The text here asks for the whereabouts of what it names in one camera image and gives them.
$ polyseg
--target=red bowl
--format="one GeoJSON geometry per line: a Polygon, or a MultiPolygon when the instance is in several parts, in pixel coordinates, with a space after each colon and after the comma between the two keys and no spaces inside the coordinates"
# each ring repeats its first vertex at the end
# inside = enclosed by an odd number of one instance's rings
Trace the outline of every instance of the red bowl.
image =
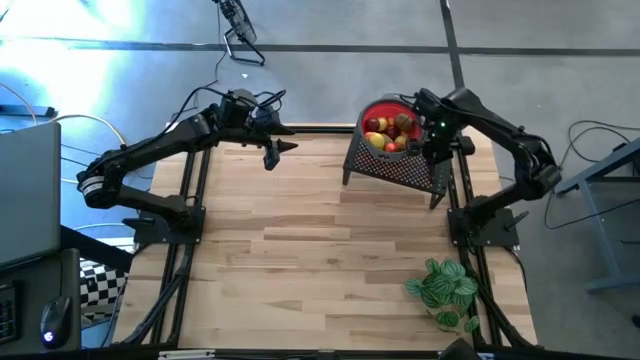
{"type": "Polygon", "coordinates": [[[366,133],[366,129],[364,128],[365,121],[371,118],[395,118],[399,114],[407,114],[413,120],[413,127],[411,131],[407,134],[409,135],[409,139],[420,139],[420,135],[422,135],[422,128],[420,124],[418,124],[417,116],[411,111],[411,108],[408,106],[401,104],[395,101],[382,101],[377,104],[374,104],[367,108],[362,116],[362,121],[360,121],[360,129],[362,133],[366,133]]]}

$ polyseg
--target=concrete floor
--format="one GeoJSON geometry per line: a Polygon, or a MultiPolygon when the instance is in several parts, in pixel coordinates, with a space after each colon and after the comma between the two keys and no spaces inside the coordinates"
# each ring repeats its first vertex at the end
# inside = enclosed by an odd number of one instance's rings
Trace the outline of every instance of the concrete floor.
{"type": "MultiPolygon", "coordinates": [[[[245,2],[259,44],[447,45],[438,0],[245,2]]],[[[640,3],[633,0],[449,2],[458,44],[463,47],[640,48],[640,3]]],[[[0,36],[217,43],[215,6],[208,0],[51,3],[14,1],[0,23],[0,36]]],[[[227,27],[223,20],[223,30],[227,27]]],[[[53,41],[5,41],[0,47],[0,81],[34,105],[51,105],[61,113],[103,116],[128,142],[134,142],[160,131],[191,89],[213,80],[220,55],[217,51],[69,50],[53,41]]],[[[448,54],[294,51],[265,55],[268,62],[264,68],[223,61],[219,87],[246,87],[256,92],[287,89],[281,113],[285,122],[355,122],[364,105],[386,92],[411,93],[427,87],[443,96],[454,88],[448,54]]],[[[488,108],[545,137],[559,158],[568,145],[566,129],[574,121],[640,124],[635,116],[640,108],[638,60],[462,56],[461,64],[467,87],[480,95],[488,108]]],[[[199,100],[201,106],[217,101],[205,94],[199,100]]],[[[0,92],[0,102],[16,100],[0,92]]],[[[0,128],[22,126],[30,123],[0,119],[0,128]]],[[[625,134],[637,137],[632,132],[625,134]]],[[[599,158],[619,142],[608,133],[594,132],[578,146],[585,155],[599,158]]],[[[118,146],[107,129],[90,120],[65,122],[63,143],[96,152],[118,146]]],[[[68,149],[63,154],[83,162],[92,160],[91,155],[68,149]]],[[[512,177],[509,154],[496,149],[496,159],[501,175],[512,177]]],[[[570,155],[564,177],[587,166],[570,155]]],[[[79,166],[63,162],[65,177],[73,177],[79,170],[79,166]]],[[[141,173],[147,176],[152,170],[141,173]]],[[[141,189],[150,186],[149,180],[136,176],[127,181],[141,189]]],[[[640,358],[640,330],[630,320],[633,313],[640,313],[640,289],[588,295],[585,283],[606,274],[592,223],[546,230],[542,222],[544,201],[513,206],[517,211],[530,211],[518,229],[540,344],[555,350],[640,358]]],[[[586,214],[582,204],[578,194],[554,199],[550,223],[586,214]],[[577,213],[576,207],[583,210],[577,213]]],[[[63,183],[61,214],[63,224],[79,226],[118,222],[135,213],[124,208],[87,209],[74,186],[63,183]]],[[[131,232],[100,228],[87,234],[115,237],[131,232]]]]}

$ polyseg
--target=white cable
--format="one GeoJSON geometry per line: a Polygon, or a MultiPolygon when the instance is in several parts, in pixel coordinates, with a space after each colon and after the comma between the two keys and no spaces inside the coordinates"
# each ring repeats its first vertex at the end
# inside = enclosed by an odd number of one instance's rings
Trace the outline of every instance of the white cable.
{"type": "Polygon", "coordinates": [[[73,230],[89,229],[89,228],[100,227],[100,226],[127,226],[127,225],[125,225],[123,223],[91,224],[91,225],[78,226],[77,228],[73,228],[73,230]]]}
{"type": "Polygon", "coordinates": [[[120,133],[118,132],[118,130],[116,130],[116,128],[113,127],[113,125],[111,125],[110,122],[108,122],[105,119],[99,118],[97,116],[93,116],[93,115],[85,115],[85,114],[71,114],[71,115],[62,115],[62,116],[58,116],[55,119],[52,119],[51,121],[60,121],[60,120],[64,120],[64,119],[69,119],[69,118],[76,118],[76,117],[83,117],[83,118],[88,118],[88,119],[93,119],[96,121],[100,121],[101,123],[107,125],[109,127],[109,129],[111,129],[111,131],[113,131],[114,134],[116,134],[116,136],[118,137],[118,140],[120,140],[120,143],[122,145],[126,145],[127,143],[124,141],[124,138],[122,137],[122,135],[120,135],[120,133]]]}
{"type": "Polygon", "coordinates": [[[18,94],[15,90],[13,90],[12,88],[8,87],[7,85],[5,85],[3,83],[0,83],[0,86],[2,86],[3,88],[9,90],[11,93],[13,93],[13,95],[15,95],[18,99],[20,99],[20,101],[22,101],[24,106],[27,107],[27,110],[29,110],[29,113],[31,114],[31,118],[33,119],[33,122],[36,125],[38,125],[38,119],[36,119],[36,112],[33,111],[33,108],[31,107],[31,105],[29,105],[27,100],[25,100],[22,96],[20,96],[20,94],[18,94]]]}

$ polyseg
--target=potted plant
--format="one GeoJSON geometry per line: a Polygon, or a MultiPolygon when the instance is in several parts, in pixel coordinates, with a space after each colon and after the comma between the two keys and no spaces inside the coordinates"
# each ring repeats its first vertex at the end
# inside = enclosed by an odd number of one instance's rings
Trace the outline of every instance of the potted plant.
{"type": "Polygon", "coordinates": [[[429,275],[424,280],[407,280],[407,291],[422,299],[427,312],[440,325],[440,330],[458,335],[462,330],[467,333],[475,330],[480,325],[478,316],[466,322],[463,318],[475,300],[478,283],[466,276],[464,266],[451,259],[446,259],[442,264],[428,259],[425,265],[429,275]]]}

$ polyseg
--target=wooden tabletop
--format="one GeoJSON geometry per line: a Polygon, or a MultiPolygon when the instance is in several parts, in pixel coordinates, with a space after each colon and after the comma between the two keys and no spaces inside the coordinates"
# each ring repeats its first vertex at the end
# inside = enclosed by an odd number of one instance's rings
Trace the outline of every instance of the wooden tabletop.
{"type": "MultiPolygon", "coordinates": [[[[477,148],[468,159],[474,192],[491,194],[500,188],[491,142],[467,133],[477,148]]],[[[342,186],[350,138],[295,135],[287,140],[300,146],[282,154],[272,172],[263,168],[262,150],[215,148],[180,347],[441,350],[455,340],[404,288],[407,279],[426,275],[427,258],[458,259],[446,230],[448,200],[429,211],[429,194],[355,173],[342,186]]],[[[158,163],[153,193],[178,194],[185,158],[158,163]]],[[[153,245],[134,259],[115,341],[156,300],[166,252],[166,245],[153,245]]],[[[501,248],[487,249],[487,259],[496,301],[535,343],[517,263],[501,248]]]]}

